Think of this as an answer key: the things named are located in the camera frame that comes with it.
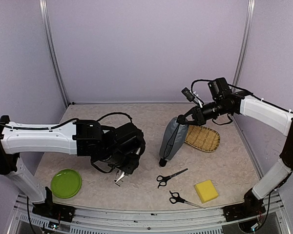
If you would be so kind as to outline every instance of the metal frame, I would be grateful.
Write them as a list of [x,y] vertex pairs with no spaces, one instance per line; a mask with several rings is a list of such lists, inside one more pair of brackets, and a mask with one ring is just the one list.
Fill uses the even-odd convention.
[[45,34],[47,37],[47,44],[48,44],[49,53],[50,53],[51,60],[52,60],[52,65],[53,65],[56,81],[57,81],[57,84],[58,84],[58,87],[60,90],[62,101],[63,101],[65,107],[67,108],[69,106],[69,99],[68,99],[68,95],[67,95],[67,92],[66,92],[66,89],[64,86],[64,82],[63,82],[63,79],[62,79],[62,76],[60,73],[60,68],[59,68],[58,60],[57,60],[54,45],[53,45],[47,2],[46,2],[46,0],[39,0],[39,3],[40,3],[41,16],[42,16],[42,20],[43,20]]
[[[268,198],[264,199],[267,207]],[[222,233],[222,227],[227,224],[246,221],[245,218],[238,221],[226,222],[221,207],[209,207],[205,210],[186,209],[176,211],[120,211],[99,208],[86,208],[75,206],[75,216],[72,223],[61,222],[63,230],[58,233],[65,234],[207,234]],[[288,222],[284,216],[284,207],[278,193],[273,193],[270,204],[270,214],[276,212],[279,219],[282,234],[291,234]],[[31,213],[31,221],[35,226],[42,227],[48,219]],[[26,197],[19,195],[12,211],[12,222],[7,234],[14,234],[20,221],[28,222]]]
[[254,8],[255,8],[255,0],[249,0],[248,12],[247,12],[247,16],[246,16],[243,39],[242,39],[242,45],[241,45],[240,55],[239,55],[239,59],[238,59],[238,64],[235,69],[233,85],[237,85],[237,83],[239,82],[240,76],[241,76],[241,71],[242,71],[244,58],[245,58],[245,54],[246,54],[246,50],[247,50],[247,46],[248,46],[248,41],[249,41],[249,37],[250,37],[250,32],[251,32]]

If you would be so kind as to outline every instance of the enclosure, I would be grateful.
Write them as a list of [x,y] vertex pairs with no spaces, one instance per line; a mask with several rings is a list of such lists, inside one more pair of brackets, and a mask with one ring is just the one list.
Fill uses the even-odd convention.
[[[82,178],[74,197],[53,196],[76,208],[72,222],[61,221],[59,233],[243,233],[239,224],[251,218],[228,221],[222,208],[243,202],[274,166],[285,134],[235,113],[229,125],[207,122],[220,135],[215,152],[183,144],[165,167],[158,163],[167,124],[195,106],[181,90],[197,79],[222,77],[291,113],[293,0],[0,1],[0,117],[57,124],[124,112],[144,133],[139,166],[120,187],[116,171],[98,172],[89,157],[21,152],[42,186],[50,187],[62,169],[74,169]],[[206,82],[193,89],[206,103],[213,101]],[[226,121],[226,116],[217,119]],[[114,127],[126,123],[124,116],[102,121]],[[157,188],[158,175],[184,168],[188,171]],[[263,198],[269,215],[255,233],[293,234],[290,173],[281,188]],[[202,203],[194,185],[209,179],[219,197]],[[171,204],[170,190],[205,209]],[[56,222],[32,208],[0,175],[0,233],[33,233],[27,209],[36,233]],[[257,216],[262,220],[265,214]]]

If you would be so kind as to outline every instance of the yellow sponge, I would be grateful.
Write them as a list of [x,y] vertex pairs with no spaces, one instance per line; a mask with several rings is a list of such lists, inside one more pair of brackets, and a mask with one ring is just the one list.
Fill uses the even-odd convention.
[[211,201],[218,197],[218,193],[210,179],[202,183],[198,183],[194,187],[202,203]]

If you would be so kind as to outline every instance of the gray fabric pouch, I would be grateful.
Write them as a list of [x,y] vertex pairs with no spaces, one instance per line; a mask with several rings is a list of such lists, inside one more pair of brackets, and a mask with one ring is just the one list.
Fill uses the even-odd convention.
[[178,152],[187,137],[188,129],[189,125],[177,123],[177,117],[168,123],[160,149],[161,167],[164,167]]

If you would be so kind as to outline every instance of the scissor blade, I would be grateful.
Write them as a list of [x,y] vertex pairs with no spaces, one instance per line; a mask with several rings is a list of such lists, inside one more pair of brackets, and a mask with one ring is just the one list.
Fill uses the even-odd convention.
[[195,207],[198,207],[198,208],[202,208],[202,209],[205,209],[203,206],[199,206],[199,205],[196,205],[190,201],[185,201],[186,204],[190,205],[190,206],[195,206]]
[[177,176],[177,175],[179,175],[179,174],[185,172],[186,170],[187,170],[187,168],[185,168],[185,169],[183,169],[182,171],[179,171],[179,172],[177,172],[177,173],[175,173],[175,174],[172,174],[172,175],[170,176],[170,178],[173,178],[173,177],[175,177],[175,176]]

